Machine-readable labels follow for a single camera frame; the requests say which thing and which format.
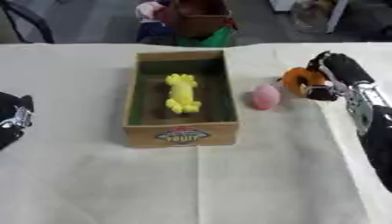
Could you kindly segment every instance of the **cardboard box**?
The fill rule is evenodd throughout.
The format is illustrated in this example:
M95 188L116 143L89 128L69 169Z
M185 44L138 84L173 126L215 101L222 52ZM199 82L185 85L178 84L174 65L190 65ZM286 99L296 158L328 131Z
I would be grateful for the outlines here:
M122 120L133 147L233 144L238 119L223 51L140 53ZM199 113L177 115L165 106L170 74L193 74Z
M168 8L180 37L211 36L231 17L223 0L173 0Z

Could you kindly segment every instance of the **red object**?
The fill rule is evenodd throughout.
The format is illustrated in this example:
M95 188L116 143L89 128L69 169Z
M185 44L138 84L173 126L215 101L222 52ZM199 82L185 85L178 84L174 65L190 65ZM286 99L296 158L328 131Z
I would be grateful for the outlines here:
M253 92L253 103L257 109L271 109L280 102L280 92L269 84L258 86Z

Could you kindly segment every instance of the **white table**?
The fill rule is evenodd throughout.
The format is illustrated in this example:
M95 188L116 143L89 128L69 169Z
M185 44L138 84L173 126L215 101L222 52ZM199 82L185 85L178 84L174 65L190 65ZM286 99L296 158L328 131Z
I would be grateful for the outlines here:
M262 112L242 100L324 50L355 57L392 95L392 45L228 48L237 144L128 148L121 115L135 54L181 50L194 49L0 46L0 89L32 94L37 109L34 126L0 153L0 222L392 223L392 195L370 167L343 101L284 98Z

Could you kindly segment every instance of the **orange ring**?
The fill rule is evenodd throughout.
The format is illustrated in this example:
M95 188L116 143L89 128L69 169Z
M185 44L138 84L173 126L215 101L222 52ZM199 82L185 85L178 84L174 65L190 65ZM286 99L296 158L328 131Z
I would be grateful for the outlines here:
M311 72L303 67L292 68L282 78L283 86L299 97L306 97L302 84L314 86L325 85L325 82L326 78L322 73Z

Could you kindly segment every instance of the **yellow toy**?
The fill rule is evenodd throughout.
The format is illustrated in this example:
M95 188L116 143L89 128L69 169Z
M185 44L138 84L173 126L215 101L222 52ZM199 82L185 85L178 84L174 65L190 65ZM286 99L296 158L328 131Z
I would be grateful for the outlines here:
M171 86L167 108L176 114L200 111L201 102L193 101L193 88L198 86L193 75L174 73L166 77L166 84Z

